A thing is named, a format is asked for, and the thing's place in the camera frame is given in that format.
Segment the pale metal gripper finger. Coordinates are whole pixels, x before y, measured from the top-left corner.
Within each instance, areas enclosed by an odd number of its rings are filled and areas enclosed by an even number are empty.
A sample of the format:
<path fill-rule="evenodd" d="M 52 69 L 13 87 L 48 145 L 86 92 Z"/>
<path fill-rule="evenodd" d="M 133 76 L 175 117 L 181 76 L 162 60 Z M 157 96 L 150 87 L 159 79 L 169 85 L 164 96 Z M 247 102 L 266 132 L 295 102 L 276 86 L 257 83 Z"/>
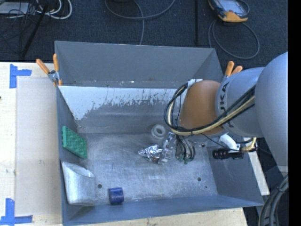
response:
<path fill-rule="evenodd" d="M 171 150 L 169 150 L 169 149 L 164 149 L 164 150 L 161 152 L 160 156 L 159 156 L 158 164 L 163 165 L 163 164 L 167 163 L 168 161 L 171 160 L 171 156 L 172 156 L 172 155 L 171 155 Z"/>
<path fill-rule="evenodd" d="M 163 143 L 163 149 L 173 150 L 175 139 L 176 139 L 176 135 L 173 132 L 168 132 L 166 139 Z"/>

